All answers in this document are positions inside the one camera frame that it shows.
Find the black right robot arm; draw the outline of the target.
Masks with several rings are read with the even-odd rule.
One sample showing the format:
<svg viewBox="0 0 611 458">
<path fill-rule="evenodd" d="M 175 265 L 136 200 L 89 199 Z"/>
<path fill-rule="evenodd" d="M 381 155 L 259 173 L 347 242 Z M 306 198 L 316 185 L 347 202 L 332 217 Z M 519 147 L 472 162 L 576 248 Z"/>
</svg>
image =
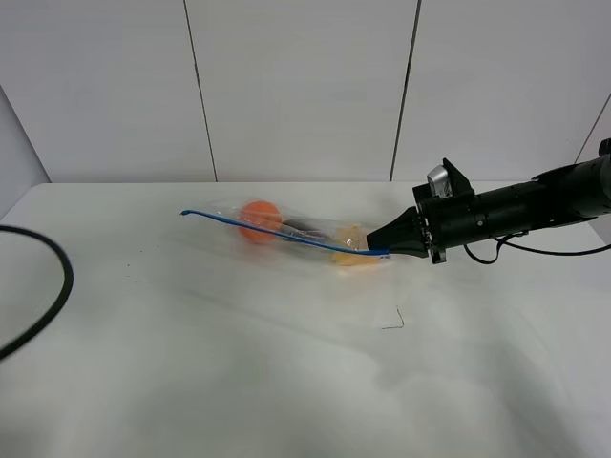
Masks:
<svg viewBox="0 0 611 458">
<path fill-rule="evenodd" d="M 498 247 L 530 232 L 587 222 L 610 212 L 610 142 L 595 159 L 542 173 L 529 181 L 476 193 L 448 160 L 413 190 L 414 206 L 367 236 L 368 248 L 429 258 L 450 248 L 493 239 Z"/>
</svg>

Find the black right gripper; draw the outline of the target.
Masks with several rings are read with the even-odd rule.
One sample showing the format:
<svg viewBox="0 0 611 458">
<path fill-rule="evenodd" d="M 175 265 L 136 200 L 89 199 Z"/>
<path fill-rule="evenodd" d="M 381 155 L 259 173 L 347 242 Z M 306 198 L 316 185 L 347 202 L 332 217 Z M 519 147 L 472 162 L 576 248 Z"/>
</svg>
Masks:
<svg viewBox="0 0 611 458">
<path fill-rule="evenodd" d="M 453 195 L 433 197 L 428 182 L 413 188 L 415 206 L 385 226 L 367 234 L 368 249 L 420 259 L 430 255 L 433 264 L 447 260 L 448 248 L 461 245 L 460 226 L 468 224 L 469 204 L 475 192 L 470 181 L 446 158 Z"/>
</svg>

